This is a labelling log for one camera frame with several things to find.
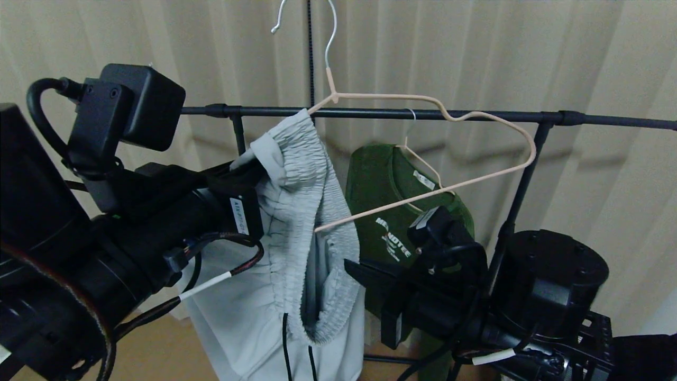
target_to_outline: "clothing rack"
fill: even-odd
[[[228,118],[233,123],[235,138],[238,145],[239,154],[246,150],[244,139],[244,125],[242,117],[290,117],[297,114],[302,107],[251,107],[251,106],[228,106],[226,104],[210,104],[203,107],[183,107],[181,114],[184,115],[206,115],[215,118]],[[445,120],[442,114],[437,110],[413,110],[416,114],[416,120]],[[470,111],[448,111],[452,117],[460,117]],[[524,169],[522,177],[519,180],[517,191],[510,204],[510,211],[503,225],[498,231],[498,240],[494,250],[494,256],[489,265],[489,280],[485,285],[484,294],[488,295],[492,283],[496,278],[498,268],[503,259],[505,244],[507,239],[515,232],[515,221],[519,213],[524,196],[527,194],[533,171],[536,168],[543,145],[545,144],[550,129],[554,126],[576,126],[576,125],[612,125],[619,127],[644,127],[655,129],[671,129],[677,132],[677,121],[666,121],[659,119],[610,117],[604,115],[586,115],[577,111],[542,111],[539,113],[528,113],[520,111],[486,111],[497,117],[515,123],[537,123],[536,135],[533,141],[536,144],[536,157],[533,162]],[[313,118],[355,118],[355,119],[413,119],[412,111],[408,108],[323,108],[313,114]],[[467,121],[490,121],[482,117],[467,119]],[[399,357],[364,355],[365,360],[381,361],[389,363],[407,363],[415,362],[413,359]]]

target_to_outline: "beige clothes hanger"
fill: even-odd
[[[332,42],[334,41],[334,37],[336,36],[336,7],[334,6],[334,3],[332,2],[332,0],[327,0],[327,2],[329,2],[329,6],[332,8],[332,13],[333,13],[333,16],[334,16],[334,30],[332,31],[332,35],[329,38],[329,42],[327,42],[327,47],[324,50],[324,62],[325,62],[325,65],[326,65],[327,81],[329,82],[329,89],[331,91],[331,94],[327,98],[324,98],[323,100],[321,100],[315,106],[312,106],[308,110],[309,115],[312,115],[317,110],[320,110],[325,104],[329,103],[329,101],[337,103],[339,101],[339,99],[341,99],[341,98],[345,98],[345,99],[382,99],[382,100],[385,100],[385,99],[421,100],[423,102],[428,102],[428,103],[434,104],[439,109],[440,113],[442,113],[442,116],[444,117],[444,119],[447,119],[448,121],[458,122],[458,121],[464,121],[466,119],[473,118],[473,117],[482,117],[482,118],[491,119],[492,121],[497,121],[498,123],[507,125],[508,127],[510,127],[512,129],[516,130],[517,132],[519,132],[524,137],[524,139],[526,139],[527,144],[529,145],[529,158],[524,163],[518,164],[514,167],[506,168],[506,169],[500,170],[498,172],[494,172],[492,174],[479,176],[478,178],[473,178],[473,179],[470,179],[470,180],[466,180],[464,182],[459,182],[458,184],[446,186],[444,188],[440,188],[440,189],[437,189],[437,190],[432,190],[431,192],[424,193],[424,194],[419,195],[419,196],[410,197],[408,199],[404,199],[404,200],[401,200],[401,201],[398,201],[398,202],[395,202],[395,203],[384,205],[382,207],[377,207],[375,209],[371,209],[371,210],[368,210],[368,211],[365,211],[365,212],[362,212],[362,213],[354,214],[350,217],[341,218],[340,220],[337,220],[337,221],[331,222],[329,224],[325,224],[325,225],[322,225],[322,226],[315,228],[315,230],[314,230],[315,233],[320,232],[322,230],[332,228],[332,227],[337,226],[337,225],[344,224],[346,222],[357,220],[358,218],[370,216],[370,215],[378,213],[378,212],[383,212],[384,210],[392,209],[394,207],[402,206],[402,205],[405,205],[405,204],[408,204],[408,203],[412,203],[414,201],[426,199],[426,198],[432,197],[434,195],[439,195],[440,193],[449,192],[449,191],[452,191],[454,189],[460,188],[461,186],[474,184],[476,182],[484,181],[484,180],[487,180],[487,179],[490,179],[490,178],[494,178],[494,177],[501,176],[501,175],[504,175],[504,174],[509,174],[509,173],[512,173],[512,172],[515,172],[515,171],[519,171],[520,169],[523,169],[523,168],[529,166],[529,164],[531,164],[533,162],[533,160],[536,157],[536,144],[534,144],[533,138],[531,137],[531,135],[529,135],[529,133],[526,132],[526,130],[524,130],[522,127],[514,124],[513,122],[507,121],[503,118],[499,118],[495,115],[484,113],[483,111],[471,111],[471,112],[469,112],[469,113],[467,113],[467,114],[465,114],[461,117],[454,118],[451,115],[449,115],[449,113],[447,112],[447,108],[444,107],[444,104],[442,104],[442,102],[440,102],[438,99],[430,97],[430,96],[410,95],[410,94],[361,94],[361,93],[340,93],[340,92],[337,92],[336,91],[336,85],[334,84],[334,77],[332,76],[332,69],[329,67],[329,60],[328,60],[328,58],[329,58],[329,47],[332,45]],[[284,7],[284,3],[285,3],[285,1],[283,1],[280,4],[280,12],[278,13],[278,24],[271,31],[273,33],[275,33],[277,28],[280,27],[280,23],[282,21],[282,8]]]
[[[414,110],[412,110],[410,108],[407,108],[407,110],[412,112],[412,115],[414,116],[414,122],[416,122],[416,113],[414,112]],[[395,147],[407,151],[411,156],[416,157],[417,160],[419,160],[421,163],[423,163],[423,165],[428,167],[437,177],[437,185],[440,188],[444,188],[442,186],[442,177],[439,175],[439,172],[437,170],[435,170],[435,168],[433,168],[432,165],[428,164],[428,162],[425,161],[421,156],[418,156],[418,154],[415,153],[414,150],[412,150],[409,147],[409,144],[408,144],[409,143],[409,131],[411,131],[411,129],[412,129],[411,126],[409,126],[404,133],[404,144],[397,144],[397,145],[395,145]],[[453,190],[450,190],[449,193],[451,193],[452,195],[456,195],[456,192],[454,192]],[[413,207],[415,210],[417,210],[419,212],[423,212],[419,207],[417,207],[416,205],[414,205],[412,203],[409,203],[408,205],[410,207]]]

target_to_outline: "green shirt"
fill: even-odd
[[[386,204],[408,199],[439,189],[439,185],[423,174],[392,144],[372,144],[357,149],[350,156],[346,199],[352,214],[374,209]],[[412,203],[423,212],[443,205],[449,212],[463,221],[468,232],[475,235],[473,217],[458,195],[441,193]],[[359,237],[359,258],[378,260],[387,264],[410,267],[415,259],[416,249],[407,239],[407,228],[422,212],[411,205],[402,205],[372,214],[355,221]],[[457,270],[458,267],[446,270]],[[365,305],[368,311],[380,317],[383,299],[367,290]],[[403,327],[402,340],[411,332]],[[421,357],[437,349],[442,342],[423,333]],[[445,380],[451,355],[423,368],[420,380]]]

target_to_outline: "beige curtain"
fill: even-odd
[[[340,90],[425,94],[452,109],[677,119],[675,1],[336,2],[330,63]],[[289,0],[282,28],[271,35],[277,6],[244,0],[3,1],[0,98],[25,113],[25,91],[35,79],[82,81],[120,62],[152,63],[186,88],[190,106],[306,106],[305,1]],[[314,1],[318,99],[328,93],[323,51],[331,28],[326,2]],[[73,105],[54,95],[45,95],[44,103],[66,138]],[[427,107],[373,101],[339,106]],[[277,120],[250,117],[244,123],[251,141]],[[354,149],[401,142],[409,123],[318,119],[318,129],[345,180]],[[526,127],[531,133],[536,128]],[[420,121],[410,145],[445,184],[525,156],[519,135],[495,123]],[[181,119],[167,152],[122,145],[118,155],[132,168],[157,161],[200,169],[233,159],[236,149],[227,120],[193,116]],[[483,244],[494,244],[518,180],[505,176],[458,191]],[[559,231],[598,251],[611,277],[594,309],[612,317],[615,334],[633,334],[677,287],[676,187],[676,133],[556,127],[518,230]],[[95,212],[91,200],[79,197]]]

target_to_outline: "wooden floor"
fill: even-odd
[[[387,356],[414,356],[416,348],[400,346],[397,351],[378,343],[366,348],[368,353]],[[359,381],[394,381],[407,365],[365,362]],[[94,381],[98,367],[83,378]],[[464,367],[458,381],[490,381],[490,369]],[[12,381],[42,380],[24,367]],[[118,344],[117,359],[111,381],[217,381],[197,334],[189,319],[178,321],[165,316],[130,333]],[[409,381],[417,380],[416,375]]]

